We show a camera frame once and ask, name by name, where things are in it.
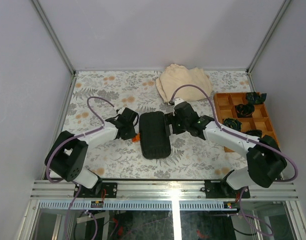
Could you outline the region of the dark green tool case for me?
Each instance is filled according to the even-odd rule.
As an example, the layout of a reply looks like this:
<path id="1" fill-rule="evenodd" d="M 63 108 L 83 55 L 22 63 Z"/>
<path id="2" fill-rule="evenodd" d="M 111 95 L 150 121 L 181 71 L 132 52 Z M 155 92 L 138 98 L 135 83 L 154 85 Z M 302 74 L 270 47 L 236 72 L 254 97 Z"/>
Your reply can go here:
<path id="1" fill-rule="evenodd" d="M 146 112 L 139 117 L 142 155 L 148 160 L 165 159 L 171 153 L 169 133 L 161 111 Z"/>

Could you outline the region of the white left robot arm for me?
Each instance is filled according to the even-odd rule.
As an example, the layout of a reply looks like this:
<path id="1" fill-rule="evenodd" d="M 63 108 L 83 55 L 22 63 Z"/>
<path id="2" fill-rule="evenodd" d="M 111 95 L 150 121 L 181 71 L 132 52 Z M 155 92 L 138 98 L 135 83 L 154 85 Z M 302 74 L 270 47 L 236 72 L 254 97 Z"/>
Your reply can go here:
<path id="1" fill-rule="evenodd" d="M 53 171 L 66 182 L 85 187 L 91 197 L 99 196 L 102 193 L 102 180 L 84 166 L 87 152 L 113 140 L 134 138 L 135 121 L 138 120 L 138 113 L 124 107 L 99 128 L 75 135 L 66 130 L 61 132 L 45 159 L 46 177 L 52 182 L 49 171 Z"/>

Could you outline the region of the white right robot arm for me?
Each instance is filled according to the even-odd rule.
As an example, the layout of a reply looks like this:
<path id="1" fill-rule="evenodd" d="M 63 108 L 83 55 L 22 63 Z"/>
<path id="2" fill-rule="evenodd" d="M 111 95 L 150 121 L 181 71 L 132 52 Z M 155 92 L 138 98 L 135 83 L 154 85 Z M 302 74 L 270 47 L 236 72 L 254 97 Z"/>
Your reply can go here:
<path id="1" fill-rule="evenodd" d="M 210 116 L 198 116 L 192 106 L 181 98 L 174 99 L 172 104 L 173 112 L 165 117 L 174 134 L 188 132 L 193 137 L 226 147 L 246 159 L 246 167 L 232 170 L 222 179 L 220 189 L 224 196 L 232 197 L 239 189 L 251 185 L 269 188 L 286 168 L 287 161 L 271 136 L 251 136 L 228 128 Z"/>

